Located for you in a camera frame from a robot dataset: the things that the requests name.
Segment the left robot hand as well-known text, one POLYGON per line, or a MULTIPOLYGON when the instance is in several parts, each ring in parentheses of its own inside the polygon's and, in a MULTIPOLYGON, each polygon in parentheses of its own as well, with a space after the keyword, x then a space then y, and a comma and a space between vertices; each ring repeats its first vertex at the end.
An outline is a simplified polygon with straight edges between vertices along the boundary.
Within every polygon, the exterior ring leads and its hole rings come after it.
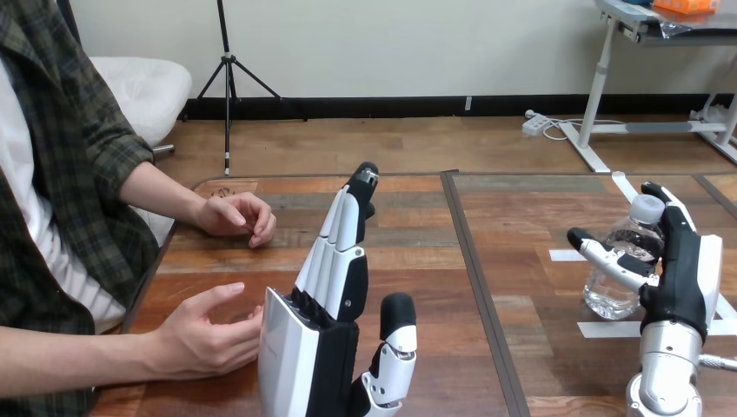
POLYGON ((290 293, 265 291, 258 380, 267 416, 393 416, 402 408, 418 348, 410 295, 382 300, 379 346, 368 369, 354 372, 369 292, 362 242, 379 177, 362 163, 337 191, 290 293))

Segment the person's hand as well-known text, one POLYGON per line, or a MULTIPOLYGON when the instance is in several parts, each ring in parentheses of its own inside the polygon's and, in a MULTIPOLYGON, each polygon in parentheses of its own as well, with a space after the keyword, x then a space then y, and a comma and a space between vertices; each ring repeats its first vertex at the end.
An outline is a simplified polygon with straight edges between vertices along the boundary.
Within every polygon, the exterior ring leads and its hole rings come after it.
POLYGON ((203 379, 231 373, 255 361, 262 307, 243 321, 214 324, 209 313, 244 291, 242 282, 214 287, 183 301, 165 322, 145 335, 143 364, 154 381, 203 379))
POLYGON ((195 211, 195 225, 209 235, 249 235, 249 247, 269 243, 276 230, 272 208, 253 193, 212 196, 195 211))

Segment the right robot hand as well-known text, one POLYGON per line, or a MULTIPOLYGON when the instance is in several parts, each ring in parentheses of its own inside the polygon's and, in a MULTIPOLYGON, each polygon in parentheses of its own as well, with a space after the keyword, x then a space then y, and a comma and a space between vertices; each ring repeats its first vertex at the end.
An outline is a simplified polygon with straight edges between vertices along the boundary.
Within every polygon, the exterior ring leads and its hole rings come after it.
POLYGON ((655 323, 672 321, 693 329, 705 342, 720 292, 723 240, 718 235, 699 235, 684 203, 666 187, 644 182, 641 193, 665 204, 659 220, 665 242, 658 281, 653 281, 654 267, 583 228, 570 228, 568 242, 594 267, 622 279, 622 285, 639 296, 645 309, 640 335, 655 323))

